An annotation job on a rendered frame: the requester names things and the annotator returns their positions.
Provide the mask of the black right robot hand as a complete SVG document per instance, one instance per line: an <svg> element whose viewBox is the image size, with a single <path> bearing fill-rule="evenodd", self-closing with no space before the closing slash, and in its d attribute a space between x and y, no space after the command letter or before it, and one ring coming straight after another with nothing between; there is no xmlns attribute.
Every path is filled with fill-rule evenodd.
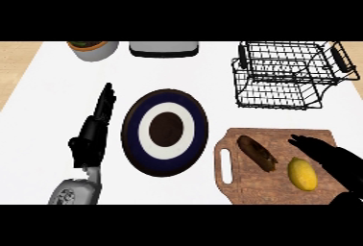
<svg viewBox="0 0 363 246"><path fill-rule="evenodd" d="M321 164L322 168L346 187L331 202L333 206L363 207L363 159L346 148L305 135L291 135L288 142Z"/></svg>

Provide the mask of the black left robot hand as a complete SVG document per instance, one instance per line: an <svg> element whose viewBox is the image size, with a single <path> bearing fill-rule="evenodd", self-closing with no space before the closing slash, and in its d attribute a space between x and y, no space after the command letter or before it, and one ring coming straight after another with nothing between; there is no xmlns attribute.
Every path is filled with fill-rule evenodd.
<svg viewBox="0 0 363 246"><path fill-rule="evenodd" d="M94 115L88 117L79 136L69 141L76 168L98 167L103 163L116 101L116 91L108 83L98 98Z"/></svg>

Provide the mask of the yellow lemon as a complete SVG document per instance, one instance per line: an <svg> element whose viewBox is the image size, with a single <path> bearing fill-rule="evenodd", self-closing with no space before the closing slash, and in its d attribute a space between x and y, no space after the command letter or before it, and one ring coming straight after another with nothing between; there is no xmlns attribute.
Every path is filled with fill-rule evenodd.
<svg viewBox="0 0 363 246"><path fill-rule="evenodd" d="M318 187L318 176L311 163L293 158L288 163L288 178L293 185L303 191L314 191Z"/></svg>

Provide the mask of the wooden cutting board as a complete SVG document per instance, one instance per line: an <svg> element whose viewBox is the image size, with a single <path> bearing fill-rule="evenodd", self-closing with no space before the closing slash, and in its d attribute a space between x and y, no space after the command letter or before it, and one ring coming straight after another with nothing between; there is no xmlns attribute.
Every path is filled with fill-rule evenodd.
<svg viewBox="0 0 363 246"><path fill-rule="evenodd" d="M277 157L275 171L266 172L255 160L243 153L237 140L249 135ZM216 184L235 205L327 205L346 192L346 187L325 171L319 163L288 143L291 135L305 135L337 145L330 130L231 128L215 147ZM222 155L231 152L234 180L224 182ZM288 178L288 163L297 157L306 160L318 175L318 187L302 191Z"/></svg>

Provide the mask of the blue and white plate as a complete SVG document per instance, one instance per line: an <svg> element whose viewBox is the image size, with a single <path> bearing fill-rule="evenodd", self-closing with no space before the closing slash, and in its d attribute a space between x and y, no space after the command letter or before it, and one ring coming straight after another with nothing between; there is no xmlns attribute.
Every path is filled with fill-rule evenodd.
<svg viewBox="0 0 363 246"><path fill-rule="evenodd" d="M209 138L200 101L176 89L147 94L132 106L122 139L128 159L145 174L178 175L196 164Z"/></svg>

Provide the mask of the brown sweet potato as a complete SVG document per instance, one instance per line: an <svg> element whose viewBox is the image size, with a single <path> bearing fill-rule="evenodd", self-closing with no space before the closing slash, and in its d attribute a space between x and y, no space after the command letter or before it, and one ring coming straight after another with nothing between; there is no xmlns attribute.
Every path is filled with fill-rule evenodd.
<svg viewBox="0 0 363 246"><path fill-rule="evenodd" d="M237 140L237 145L244 154L255 160L266 172L275 171L278 160L268 148L249 136L243 135Z"/></svg>

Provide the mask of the grey plant pot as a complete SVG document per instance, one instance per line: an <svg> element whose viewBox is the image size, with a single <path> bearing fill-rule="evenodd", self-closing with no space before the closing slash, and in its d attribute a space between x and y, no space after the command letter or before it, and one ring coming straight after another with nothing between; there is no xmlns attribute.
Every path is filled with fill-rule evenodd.
<svg viewBox="0 0 363 246"><path fill-rule="evenodd" d="M119 41L101 41L95 46L77 47L72 42L67 42L76 56L85 62L100 62L106 60L117 51Z"/></svg>

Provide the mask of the grey and black appliance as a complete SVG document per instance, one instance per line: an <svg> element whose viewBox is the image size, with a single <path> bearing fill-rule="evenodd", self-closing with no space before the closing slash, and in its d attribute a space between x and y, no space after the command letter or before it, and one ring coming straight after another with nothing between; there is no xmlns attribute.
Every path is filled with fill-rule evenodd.
<svg viewBox="0 0 363 246"><path fill-rule="evenodd" d="M200 52L197 41L132 41L129 51L144 58L185 58Z"/></svg>

